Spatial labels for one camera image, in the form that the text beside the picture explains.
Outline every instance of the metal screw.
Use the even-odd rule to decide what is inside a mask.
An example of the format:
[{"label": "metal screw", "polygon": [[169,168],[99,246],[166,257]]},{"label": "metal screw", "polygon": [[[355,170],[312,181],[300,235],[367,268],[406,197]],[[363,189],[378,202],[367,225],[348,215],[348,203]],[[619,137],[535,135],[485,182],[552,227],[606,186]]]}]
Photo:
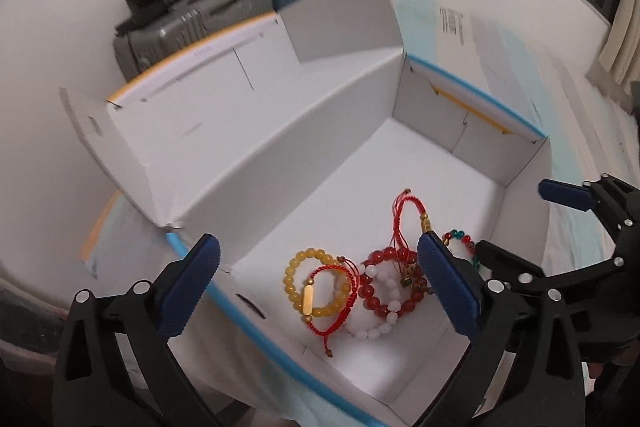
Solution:
[{"label": "metal screw", "polygon": [[80,302],[80,303],[82,303],[82,302],[87,302],[87,301],[89,300],[89,297],[90,297],[90,296],[91,296],[91,293],[89,293],[89,290],[82,290],[82,291],[79,291],[79,292],[76,294],[76,301],[77,301],[77,302]]},{"label": "metal screw", "polygon": [[533,276],[530,273],[521,273],[518,275],[518,281],[522,284],[529,284],[533,280]]},{"label": "metal screw", "polygon": [[149,291],[149,288],[151,288],[151,285],[148,281],[138,281],[133,285],[133,293],[136,295],[144,295]]},{"label": "metal screw", "polygon": [[559,302],[562,300],[562,294],[555,288],[551,288],[547,293],[552,301]]},{"label": "metal screw", "polygon": [[504,284],[502,284],[497,279],[491,279],[487,284],[487,288],[489,288],[494,293],[501,293],[504,291]]}]

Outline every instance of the white cardboard box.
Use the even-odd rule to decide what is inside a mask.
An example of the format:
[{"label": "white cardboard box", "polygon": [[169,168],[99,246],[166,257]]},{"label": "white cardboard box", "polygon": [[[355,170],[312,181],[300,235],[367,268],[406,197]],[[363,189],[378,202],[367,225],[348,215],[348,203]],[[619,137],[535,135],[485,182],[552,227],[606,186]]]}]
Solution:
[{"label": "white cardboard box", "polygon": [[[220,240],[210,295],[225,312],[368,425],[414,423],[468,342],[431,296],[378,341],[340,330],[328,359],[282,289],[297,251],[364,261],[388,245],[391,203],[411,187],[438,233],[464,229],[542,260],[548,140],[407,59],[390,0],[301,0],[190,46],[107,102],[62,98],[82,142],[149,220],[188,247],[206,232]],[[416,245],[418,220],[406,223]],[[307,267],[316,265],[298,279]],[[353,315],[375,320],[359,302]]]}]

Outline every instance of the suitcase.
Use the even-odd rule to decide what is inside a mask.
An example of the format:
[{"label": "suitcase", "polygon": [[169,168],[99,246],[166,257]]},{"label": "suitcase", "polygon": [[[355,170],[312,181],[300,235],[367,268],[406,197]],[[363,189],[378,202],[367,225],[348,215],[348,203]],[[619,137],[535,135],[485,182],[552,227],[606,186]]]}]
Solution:
[{"label": "suitcase", "polygon": [[149,26],[116,36],[116,60],[128,82],[190,44],[271,10],[271,0],[181,0]]}]

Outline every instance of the orange stripe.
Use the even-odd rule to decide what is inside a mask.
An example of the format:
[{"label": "orange stripe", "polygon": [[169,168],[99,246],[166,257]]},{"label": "orange stripe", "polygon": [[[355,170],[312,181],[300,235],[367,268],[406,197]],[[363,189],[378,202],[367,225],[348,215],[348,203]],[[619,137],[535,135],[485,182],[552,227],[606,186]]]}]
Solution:
[{"label": "orange stripe", "polygon": [[235,24],[233,26],[229,26],[229,28],[225,28],[223,30],[220,30],[219,32],[212,33],[208,37],[204,37],[203,39],[200,39],[199,41],[195,41],[192,44],[189,44],[186,48],[181,49],[179,52],[175,52],[173,55],[169,55],[167,58],[163,58],[162,60],[160,60],[160,62],[158,62],[157,64],[154,64],[148,70],[143,71],[143,73],[140,73],[137,77],[135,77],[128,84],[125,84],[119,90],[117,90],[115,93],[113,93],[111,96],[109,96],[107,98],[107,100],[109,100],[111,102],[111,100],[113,100],[114,98],[122,96],[129,89],[131,89],[133,86],[135,86],[136,84],[139,84],[140,82],[145,80],[145,78],[148,77],[151,73],[153,73],[156,69],[164,67],[167,64],[167,62],[169,62],[170,60],[175,60],[178,57],[182,57],[183,55],[186,55],[187,53],[190,53],[192,51],[192,49],[194,49],[195,47],[201,46],[201,45],[205,44],[206,42],[210,42],[210,41],[212,41],[214,39],[217,39],[218,37],[221,37],[222,35],[225,35],[227,33],[231,33],[232,31],[235,31],[238,28],[241,28],[243,26],[248,26],[248,25],[251,25],[251,24],[253,24],[255,22],[258,22],[258,21],[260,21],[262,19],[267,19],[269,17],[273,17],[275,14],[276,14],[276,12],[271,11],[271,12],[268,12],[268,13],[265,13],[265,14],[262,14],[262,15],[258,15],[257,17],[253,17],[252,19],[247,19],[247,20],[245,20],[245,21],[243,21],[241,23]]},{"label": "orange stripe", "polygon": [[100,216],[98,216],[98,220],[95,222],[94,227],[91,229],[89,233],[89,237],[86,238],[84,245],[82,245],[82,249],[80,250],[80,259],[83,261],[87,261],[89,256],[91,255],[91,251],[94,249],[98,239],[100,239],[100,232],[102,231],[102,227],[104,226],[104,222],[107,220],[107,216],[109,216],[109,212],[113,208],[113,205],[116,203],[118,198],[120,197],[121,192],[119,190],[111,197],[107,206],[101,211]]},{"label": "orange stripe", "polygon": [[492,120],[492,118],[489,118],[487,115],[482,114],[481,112],[479,112],[477,109],[474,109],[470,105],[466,105],[466,103],[460,102],[460,100],[458,100],[455,96],[449,94],[448,92],[442,91],[440,89],[436,89],[434,86],[431,86],[431,87],[433,87],[433,90],[436,92],[436,94],[441,94],[445,98],[449,99],[451,102],[457,103],[463,109],[468,110],[469,112],[471,112],[474,115],[476,115],[478,118],[481,118],[482,120],[484,120],[486,123],[489,123],[489,124],[493,125],[494,127],[498,128],[500,131],[502,131],[502,133],[504,133],[504,134],[513,134],[509,129],[507,129],[506,127],[501,126],[499,123],[497,123],[497,121]]}]

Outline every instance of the yellow beaded bracelet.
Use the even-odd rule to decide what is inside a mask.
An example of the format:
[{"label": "yellow beaded bracelet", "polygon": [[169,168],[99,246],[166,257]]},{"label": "yellow beaded bracelet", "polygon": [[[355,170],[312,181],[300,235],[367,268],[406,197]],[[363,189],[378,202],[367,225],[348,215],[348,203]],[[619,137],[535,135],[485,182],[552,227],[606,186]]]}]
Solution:
[{"label": "yellow beaded bracelet", "polygon": [[[289,266],[284,270],[285,277],[282,282],[284,283],[284,291],[289,296],[289,300],[293,304],[293,309],[300,313],[302,313],[302,295],[296,291],[293,277],[296,273],[296,268],[298,268],[300,263],[305,259],[318,259],[318,261],[325,266],[338,264],[338,261],[324,250],[315,250],[314,248],[307,248],[305,251],[299,251],[295,257],[289,261]],[[331,317],[332,315],[338,314],[344,307],[345,302],[347,302],[351,292],[351,283],[344,273],[338,273],[338,291],[335,293],[335,299],[327,304],[327,306],[322,308],[313,308],[311,314],[314,317]]]}]

